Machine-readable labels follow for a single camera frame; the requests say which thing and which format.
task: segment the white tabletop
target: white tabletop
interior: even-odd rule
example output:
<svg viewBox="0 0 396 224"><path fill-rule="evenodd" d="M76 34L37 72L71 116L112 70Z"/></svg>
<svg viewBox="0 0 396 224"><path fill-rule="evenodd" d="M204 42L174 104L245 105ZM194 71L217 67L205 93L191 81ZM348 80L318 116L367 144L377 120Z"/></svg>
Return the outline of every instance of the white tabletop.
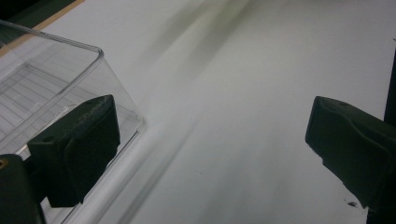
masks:
<svg viewBox="0 0 396 224"><path fill-rule="evenodd" d="M383 118L395 12L394 0L86 0L44 31L102 48L147 127L69 222L365 223L304 135L317 95Z"/></svg>

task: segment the transparent plastic box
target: transparent plastic box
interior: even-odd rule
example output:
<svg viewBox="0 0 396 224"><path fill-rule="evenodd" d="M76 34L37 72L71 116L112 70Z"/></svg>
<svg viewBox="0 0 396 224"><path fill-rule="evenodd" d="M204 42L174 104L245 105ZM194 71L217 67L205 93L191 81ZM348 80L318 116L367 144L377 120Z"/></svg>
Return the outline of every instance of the transparent plastic box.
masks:
<svg viewBox="0 0 396 224"><path fill-rule="evenodd" d="M101 49L0 21L0 154L27 158L36 134L77 105L112 94L120 128L119 154L143 126L129 94ZM48 223L72 208L42 203Z"/></svg>

